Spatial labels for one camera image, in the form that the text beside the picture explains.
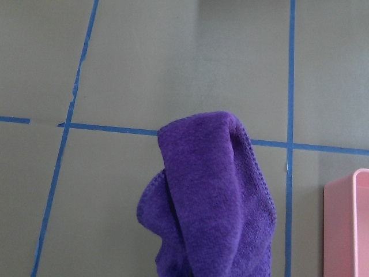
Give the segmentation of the pink plastic bin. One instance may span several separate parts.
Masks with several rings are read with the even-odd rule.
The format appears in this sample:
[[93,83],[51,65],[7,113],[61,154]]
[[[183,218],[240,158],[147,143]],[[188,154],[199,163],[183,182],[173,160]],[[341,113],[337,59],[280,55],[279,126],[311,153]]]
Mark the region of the pink plastic bin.
[[323,275],[368,276],[368,169],[324,187]]

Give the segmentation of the purple microfiber cloth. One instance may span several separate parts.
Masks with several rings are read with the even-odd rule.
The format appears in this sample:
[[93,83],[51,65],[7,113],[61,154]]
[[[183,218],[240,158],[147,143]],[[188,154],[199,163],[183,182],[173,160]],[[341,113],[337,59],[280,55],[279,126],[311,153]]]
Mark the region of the purple microfiber cloth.
[[192,115],[157,135],[164,162],[137,219],[162,241],[159,276],[270,276],[276,209],[250,138],[231,113]]

